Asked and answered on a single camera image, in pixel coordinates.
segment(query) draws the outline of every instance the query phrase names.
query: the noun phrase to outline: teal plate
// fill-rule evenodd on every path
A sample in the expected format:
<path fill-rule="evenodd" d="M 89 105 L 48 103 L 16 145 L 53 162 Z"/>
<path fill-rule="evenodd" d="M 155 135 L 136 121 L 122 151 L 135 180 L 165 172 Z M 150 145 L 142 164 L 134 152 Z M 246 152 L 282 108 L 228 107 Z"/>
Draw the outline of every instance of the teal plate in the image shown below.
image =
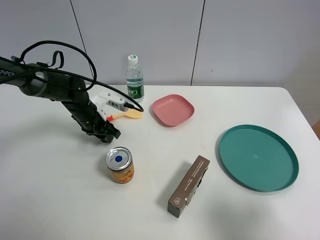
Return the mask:
<path fill-rule="evenodd" d="M 289 144 L 266 128 L 239 125 L 220 141 L 221 161 L 240 184 L 260 192 L 279 191 L 295 182 L 299 163 Z"/>

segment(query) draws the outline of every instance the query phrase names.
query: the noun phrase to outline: white bottle cap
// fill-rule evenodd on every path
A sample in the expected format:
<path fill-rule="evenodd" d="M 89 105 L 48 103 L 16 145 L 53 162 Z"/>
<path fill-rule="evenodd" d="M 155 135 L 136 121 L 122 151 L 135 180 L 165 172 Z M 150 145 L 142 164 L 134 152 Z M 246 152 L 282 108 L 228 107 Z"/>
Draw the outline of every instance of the white bottle cap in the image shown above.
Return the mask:
<path fill-rule="evenodd" d="M 138 56 L 137 55 L 129 55 L 128 56 L 128 64 L 129 66 L 136 65 L 138 63 Z"/>

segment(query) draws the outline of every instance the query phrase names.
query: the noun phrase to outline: plastic bottle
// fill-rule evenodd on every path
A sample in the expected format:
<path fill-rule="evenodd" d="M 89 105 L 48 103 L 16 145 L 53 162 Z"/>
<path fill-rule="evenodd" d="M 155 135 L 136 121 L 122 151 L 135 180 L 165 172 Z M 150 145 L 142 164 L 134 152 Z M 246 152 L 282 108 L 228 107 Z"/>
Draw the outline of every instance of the plastic bottle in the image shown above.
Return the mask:
<path fill-rule="evenodd" d="M 138 64 L 137 55 L 128 56 L 128 68 L 125 76 L 128 95 L 138 103 L 142 102 L 145 98 L 144 75 Z"/>

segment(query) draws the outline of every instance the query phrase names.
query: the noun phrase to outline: pink plate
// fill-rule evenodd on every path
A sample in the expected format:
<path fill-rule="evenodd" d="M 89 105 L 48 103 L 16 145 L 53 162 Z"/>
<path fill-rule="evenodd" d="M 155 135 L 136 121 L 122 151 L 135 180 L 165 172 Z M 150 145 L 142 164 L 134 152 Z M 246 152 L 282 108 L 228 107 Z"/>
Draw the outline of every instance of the pink plate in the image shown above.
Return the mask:
<path fill-rule="evenodd" d="M 156 100 L 152 104 L 155 115 L 167 126 L 175 127 L 188 120 L 195 112 L 183 96 L 171 94 Z"/>

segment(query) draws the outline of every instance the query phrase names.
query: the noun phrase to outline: can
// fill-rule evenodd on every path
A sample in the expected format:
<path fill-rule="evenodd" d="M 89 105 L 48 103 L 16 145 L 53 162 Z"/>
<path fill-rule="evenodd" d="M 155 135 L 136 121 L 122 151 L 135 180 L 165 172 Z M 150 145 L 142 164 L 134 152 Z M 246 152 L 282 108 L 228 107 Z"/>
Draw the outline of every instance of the can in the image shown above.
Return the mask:
<path fill-rule="evenodd" d="M 127 148 L 122 146 L 112 148 L 107 153 L 105 162 L 116 183 L 126 184 L 134 177 L 134 163 L 131 152 Z"/>

